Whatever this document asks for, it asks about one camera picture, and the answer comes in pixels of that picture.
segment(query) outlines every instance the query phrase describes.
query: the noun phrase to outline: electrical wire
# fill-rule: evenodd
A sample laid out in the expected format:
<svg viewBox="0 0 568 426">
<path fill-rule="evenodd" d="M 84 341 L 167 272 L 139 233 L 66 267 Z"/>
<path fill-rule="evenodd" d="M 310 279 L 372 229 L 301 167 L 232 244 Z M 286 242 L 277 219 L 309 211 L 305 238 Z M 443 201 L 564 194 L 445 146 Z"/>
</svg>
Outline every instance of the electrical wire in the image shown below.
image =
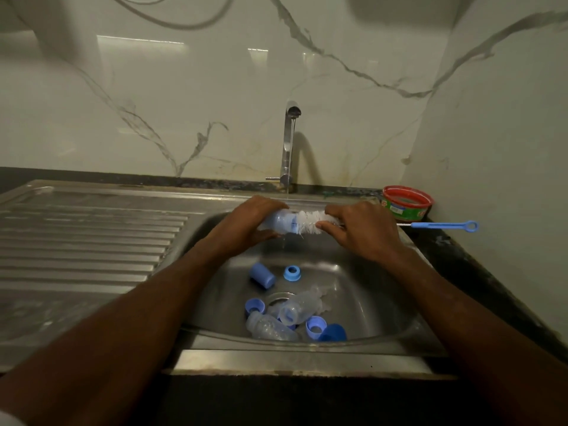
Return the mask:
<svg viewBox="0 0 568 426">
<path fill-rule="evenodd" d="M 161 3 L 164 0 L 123 0 L 123 1 L 127 1 L 129 3 L 132 4 L 158 4 Z"/>
<path fill-rule="evenodd" d="M 217 12 L 215 15 L 210 17 L 208 20 L 203 21 L 203 22 L 199 22 L 197 24 L 177 24 L 175 22 L 162 21 L 158 18 L 150 16 L 149 14 L 140 12 L 138 9 L 134 8 L 133 6 L 130 6 L 126 1 L 123 1 L 123 0 L 115 0 L 115 1 L 119 5 L 124 7 L 126 10 L 129 10 L 130 12 L 139 16 L 140 18 L 145 19 L 146 21 L 150 21 L 153 24 L 160 25 L 161 27 L 170 28 L 170 29 L 174 29 L 174 30 L 199 30 L 199 29 L 202 29 L 202 28 L 207 28 L 207 27 L 215 24 L 220 19 L 222 19 L 223 16 L 225 16 L 227 14 L 229 9 L 231 8 L 231 5 L 233 4 L 233 1 L 235 1 L 235 0 L 226 0 L 225 4 L 221 7 L 219 12 Z"/>
</svg>

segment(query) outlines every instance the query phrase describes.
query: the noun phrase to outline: marble backsplash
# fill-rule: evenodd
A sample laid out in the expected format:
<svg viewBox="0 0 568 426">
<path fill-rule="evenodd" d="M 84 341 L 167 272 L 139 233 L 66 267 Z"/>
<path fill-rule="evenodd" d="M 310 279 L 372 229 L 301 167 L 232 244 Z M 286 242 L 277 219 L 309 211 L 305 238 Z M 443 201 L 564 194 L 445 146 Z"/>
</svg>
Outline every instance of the marble backsplash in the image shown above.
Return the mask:
<svg viewBox="0 0 568 426">
<path fill-rule="evenodd" d="M 0 165 L 398 183 L 458 2 L 0 0 Z"/>
</svg>

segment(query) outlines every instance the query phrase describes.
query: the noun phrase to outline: clear plastic bottle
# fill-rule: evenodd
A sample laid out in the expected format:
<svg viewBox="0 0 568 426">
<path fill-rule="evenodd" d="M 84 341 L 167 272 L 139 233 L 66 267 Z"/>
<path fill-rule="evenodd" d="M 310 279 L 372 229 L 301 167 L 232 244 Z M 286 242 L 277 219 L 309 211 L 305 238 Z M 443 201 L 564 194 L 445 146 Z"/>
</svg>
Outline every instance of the clear plastic bottle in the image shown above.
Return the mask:
<svg viewBox="0 0 568 426">
<path fill-rule="evenodd" d="M 253 338 L 291 342 L 299 340 L 295 331 L 288 329 L 272 315 L 262 315 L 259 311 L 251 312 L 246 320 L 246 329 L 252 333 Z"/>
<path fill-rule="evenodd" d="M 300 324 L 316 313 L 324 310 L 321 297 L 323 291 L 317 286 L 313 286 L 309 291 L 292 296 L 280 306 L 278 318 L 286 326 Z"/>
<path fill-rule="evenodd" d="M 286 233 L 298 233 L 298 225 L 296 224 L 297 214 L 288 210 L 281 209 L 273 214 L 268 215 L 259 226 L 259 230 L 272 229 L 280 235 Z"/>
</svg>

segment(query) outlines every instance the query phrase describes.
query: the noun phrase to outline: white marble wall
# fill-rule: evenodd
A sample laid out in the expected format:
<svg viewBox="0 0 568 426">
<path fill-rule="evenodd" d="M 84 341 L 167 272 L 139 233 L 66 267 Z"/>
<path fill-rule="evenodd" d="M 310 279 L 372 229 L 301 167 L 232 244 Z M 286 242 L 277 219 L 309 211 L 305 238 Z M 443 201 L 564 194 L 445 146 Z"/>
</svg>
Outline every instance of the white marble wall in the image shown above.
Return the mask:
<svg viewBox="0 0 568 426">
<path fill-rule="evenodd" d="M 0 0 L 0 165 L 398 183 L 458 1 Z"/>
<path fill-rule="evenodd" d="M 403 183 L 568 342 L 568 0 L 472 0 L 450 37 Z"/>
</svg>

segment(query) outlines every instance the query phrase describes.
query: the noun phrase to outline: black granite countertop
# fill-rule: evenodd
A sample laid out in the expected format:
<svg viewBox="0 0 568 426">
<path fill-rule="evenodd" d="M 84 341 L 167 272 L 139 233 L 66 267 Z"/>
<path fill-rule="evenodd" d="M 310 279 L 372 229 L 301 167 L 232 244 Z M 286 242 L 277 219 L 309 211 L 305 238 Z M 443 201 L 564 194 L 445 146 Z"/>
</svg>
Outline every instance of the black granite countertop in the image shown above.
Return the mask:
<svg viewBox="0 0 568 426">
<path fill-rule="evenodd" d="M 0 167 L 0 193 L 30 180 L 69 180 L 240 191 L 275 191 L 272 183 L 154 177 Z M 375 196 L 380 189 L 298 185 L 298 193 L 325 197 Z M 568 350 L 543 323 L 441 230 L 406 229 L 447 280 L 557 358 Z M 464 378 L 394 380 L 275 376 L 156 377 L 129 424 L 287 424 L 348 420 L 363 424 L 495 424 L 486 402 Z"/>
</svg>

